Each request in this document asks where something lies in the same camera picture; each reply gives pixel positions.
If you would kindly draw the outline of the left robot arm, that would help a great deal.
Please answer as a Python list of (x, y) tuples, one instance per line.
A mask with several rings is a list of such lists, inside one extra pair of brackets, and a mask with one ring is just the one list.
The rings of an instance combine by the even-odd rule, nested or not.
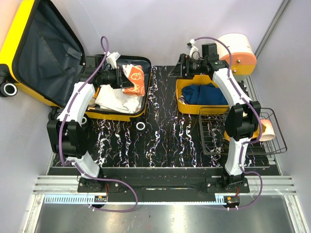
[(52, 151), (59, 154), (62, 166), (74, 166), (81, 174), (81, 184), (94, 192), (107, 188), (107, 181), (87, 151), (83, 120), (97, 87), (103, 84), (113, 89), (133, 86), (117, 64), (119, 57), (117, 52), (89, 56), (80, 73), (84, 79), (74, 85), (73, 93), (60, 115), (47, 124)]

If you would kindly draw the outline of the navy blue garment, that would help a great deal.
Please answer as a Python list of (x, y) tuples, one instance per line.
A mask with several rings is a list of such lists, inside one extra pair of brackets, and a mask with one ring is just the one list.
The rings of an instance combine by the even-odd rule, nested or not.
[(182, 88), (182, 96), (190, 105), (228, 105), (222, 91), (209, 84), (192, 84)]

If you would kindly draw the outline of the yellow Pikachu suitcase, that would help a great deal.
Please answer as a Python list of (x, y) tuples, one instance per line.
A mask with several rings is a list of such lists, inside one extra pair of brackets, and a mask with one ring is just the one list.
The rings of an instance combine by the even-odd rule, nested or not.
[(11, 97), (22, 90), (50, 106), (53, 120), (74, 86), (85, 81), (102, 58), (85, 55), (51, 1), (23, 0), (0, 51), (0, 95)]

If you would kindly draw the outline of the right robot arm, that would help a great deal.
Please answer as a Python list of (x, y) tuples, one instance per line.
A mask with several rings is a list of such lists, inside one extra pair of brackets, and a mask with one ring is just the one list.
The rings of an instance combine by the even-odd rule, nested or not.
[(202, 59), (180, 54), (178, 62), (169, 73), (178, 79), (193, 79), (196, 75), (208, 75), (218, 86), (229, 104), (225, 131), (229, 136), (228, 157), (219, 185), (225, 192), (242, 186), (245, 179), (244, 161), (248, 145), (256, 130), (262, 131), (259, 118), (261, 105), (252, 101), (233, 78), (232, 58), (220, 60), (215, 43), (202, 46)]

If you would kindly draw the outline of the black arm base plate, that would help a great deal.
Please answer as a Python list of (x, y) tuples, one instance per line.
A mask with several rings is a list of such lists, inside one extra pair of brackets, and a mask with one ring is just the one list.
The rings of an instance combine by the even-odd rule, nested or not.
[(121, 181), (133, 189), (140, 190), (195, 190), (204, 193), (249, 193), (248, 180), (243, 175), (228, 178), (223, 168), (102, 168), (97, 181), (80, 178), (78, 192), (120, 192), (126, 188)]

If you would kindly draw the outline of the orange printed cloth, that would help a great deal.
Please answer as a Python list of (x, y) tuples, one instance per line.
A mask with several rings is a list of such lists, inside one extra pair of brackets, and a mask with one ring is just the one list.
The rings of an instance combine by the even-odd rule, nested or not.
[(123, 89), (123, 93), (130, 96), (143, 97), (145, 95), (145, 83), (142, 66), (129, 64), (122, 65), (122, 68), (128, 80), (134, 84), (134, 87)]

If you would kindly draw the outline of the black white striped garment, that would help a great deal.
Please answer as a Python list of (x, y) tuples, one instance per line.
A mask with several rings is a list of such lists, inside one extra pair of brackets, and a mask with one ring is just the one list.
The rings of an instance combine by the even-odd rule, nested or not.
[(181, 96), (178, 98), (178, 100), (179, 100), (182, 104), (188, 104), (188, 103), (187, 103), (187, 100), (184, 98), (183, 95), (181, 95)]

